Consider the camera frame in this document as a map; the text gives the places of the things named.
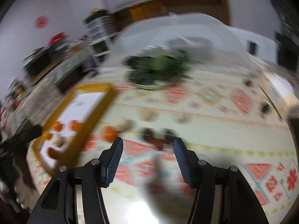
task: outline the yellow tray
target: yellow tray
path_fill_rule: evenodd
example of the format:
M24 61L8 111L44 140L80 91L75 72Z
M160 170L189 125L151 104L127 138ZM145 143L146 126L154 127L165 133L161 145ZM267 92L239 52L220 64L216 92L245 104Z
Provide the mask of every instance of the yellow tray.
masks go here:
M105 96L98 102L96 107L90 112L85 122L82 123L81 129L77 132L74 139L69 143L66 150L57 158L57 163L53 169L50 169L48 165L43 161L43 158L40 155L40 143L44 140L42 136L36 138L32 143L32 151L41 165L45 170L53 175L60 166L66 165L72 167L76 164L79 154L82 148L85 145L86 140L88 139L90 133L95 127L96 123L100 117L104 114L107 107L111 104L112 100L116 96L116 91L113 89L113 86L110 83L95 83L95 84L85 84L74 87L60 102L55 110L52 111L52 114L46 119L42 126L42 130L48 131L51 129L53 123L57 120L60 114L64 111L67 105L76 95L76 91L80 90L86 93L93 92L106 92Z

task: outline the orange ball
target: orange ball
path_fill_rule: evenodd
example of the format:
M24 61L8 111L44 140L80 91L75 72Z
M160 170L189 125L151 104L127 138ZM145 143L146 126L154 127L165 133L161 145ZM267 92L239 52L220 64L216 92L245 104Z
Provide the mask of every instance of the orange ball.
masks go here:
M117 131L112 126L104 126L101 131L101 136L105 141L113 142L117 137Z
M68 127L69 127L70 130L79 131L80 128L81 128L81 123L77 120L71 120L68 123Z
M46 140L50 140L51 137L52 137L52 134L51 134L50 132L48 132L48 131L44 131L44 132L42 133L42 137L43 137L44 139L46 139Z
M55 121L52 125L52 129L55 131L61 131L62 123L60 121Z

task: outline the tablecloth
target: tablecloth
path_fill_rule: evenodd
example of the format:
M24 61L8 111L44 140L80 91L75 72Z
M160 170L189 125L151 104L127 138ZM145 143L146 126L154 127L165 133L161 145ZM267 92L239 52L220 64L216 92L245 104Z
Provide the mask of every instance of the tablecloth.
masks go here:
M200 159L213 166L236 165L261 203L270 224L280 223L299 193L298 160L286 121L274 108L261 117L260 105L268 100L258 87L243 84L244 78L193 69L190 79L160 91L134 88L126 70L100 75L90 82L113 82L119 95L108 108L80 154L82 166L111 144L102 140L101 128L115 125L120 117L133 120L122 133L124 152L115 180L102 189L107 214L114 223L185 223L194 191L184 183L173 149L157 151L142 140L143 127L161 135L172 129ZM140 110L150 108L152 122L142 121ZM178 112L188 121L176 122ZM41 193L50 180L29 148L27 161ZM78 220L84 223L80 189L77 192Z

